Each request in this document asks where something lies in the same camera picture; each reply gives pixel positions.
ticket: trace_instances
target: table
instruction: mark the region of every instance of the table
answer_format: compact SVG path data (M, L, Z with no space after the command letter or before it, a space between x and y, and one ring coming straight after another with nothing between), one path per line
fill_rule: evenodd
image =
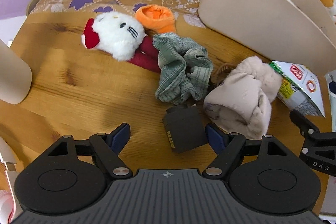
M159 74L110 55L87 50L80 35L93 13L36 13L27 18L12 49L33 72L31 90L19 105L0 101L0 136L20 159L19 169L62 135L87 139L94 133L109 133L122 122L131 126L132 137L120 158L133 170L199 168L215 158L209 145L175 154L162 125L169 103L158 101L155 90ZM204 45L215 67L222 62L240 63L255 55L252 50L210 29L187 25L182 17L177 32ZM330 103L324 77L320 77L326 119L311 120L322 132L331 130ZM289 119L289 110L278 99L268 133L297 155L303 144L299 129ZM1 187L6 185L3 172ZM322 191L314 212L320 211L328 176L318 173Z

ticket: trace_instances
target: green plaid fabric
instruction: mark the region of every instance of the green plaid fabric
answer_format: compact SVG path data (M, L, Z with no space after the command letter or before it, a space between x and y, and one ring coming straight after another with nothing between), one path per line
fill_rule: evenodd
M206 48L173 32L154 35L153 46L161 68L157 99L178 105L190 96L197 101L206 96L213 70Z

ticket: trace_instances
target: small black box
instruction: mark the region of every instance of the small black box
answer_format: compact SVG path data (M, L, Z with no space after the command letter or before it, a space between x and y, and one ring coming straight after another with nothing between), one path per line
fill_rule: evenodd
M196 106L177 105L166 112L162 121L173 151L181 153L208 143Z

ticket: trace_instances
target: snack package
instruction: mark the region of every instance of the snack package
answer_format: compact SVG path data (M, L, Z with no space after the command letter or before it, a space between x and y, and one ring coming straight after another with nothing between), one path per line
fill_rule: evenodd
M303 115L325 117L320 83L303 65L272 61L270 66L283 77L278 98Z

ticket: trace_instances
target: beige container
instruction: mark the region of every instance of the beige container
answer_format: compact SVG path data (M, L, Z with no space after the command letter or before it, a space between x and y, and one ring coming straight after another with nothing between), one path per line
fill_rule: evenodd
M18 104L32 83L30 67L0 40L0 99Z
M270 60L336 69L336 26L319 0L201 0L199 17Z

